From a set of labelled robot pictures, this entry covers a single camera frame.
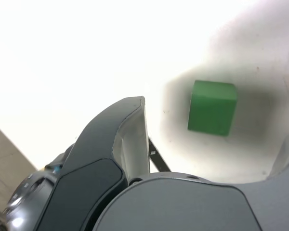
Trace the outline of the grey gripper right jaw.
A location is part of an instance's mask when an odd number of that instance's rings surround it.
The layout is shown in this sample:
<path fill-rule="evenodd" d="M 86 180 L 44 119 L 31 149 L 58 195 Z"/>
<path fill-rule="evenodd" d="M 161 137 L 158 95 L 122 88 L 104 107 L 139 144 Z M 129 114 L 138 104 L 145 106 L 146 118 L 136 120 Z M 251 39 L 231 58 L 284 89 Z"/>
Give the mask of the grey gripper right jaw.
<path fill-rule="evenodd" d="M 289 136 L 280 153 L 289 147 Z M 289 163 L 263 181 L 221 184 L 153 173 L 105 208 L 95 231 L 289 231 Z"/>

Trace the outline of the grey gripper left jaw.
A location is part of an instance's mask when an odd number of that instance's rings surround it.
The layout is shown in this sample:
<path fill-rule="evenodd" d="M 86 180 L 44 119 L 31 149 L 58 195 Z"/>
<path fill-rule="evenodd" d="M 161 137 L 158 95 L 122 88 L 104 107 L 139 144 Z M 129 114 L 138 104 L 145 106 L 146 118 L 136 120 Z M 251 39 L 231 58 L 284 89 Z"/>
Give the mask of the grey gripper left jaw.
<path fill-rule="evenodd" d="M 124 98 L 81 132 L 35 230 L 91 231 L 130 181 L 149 172 L 145 98 Z"/>

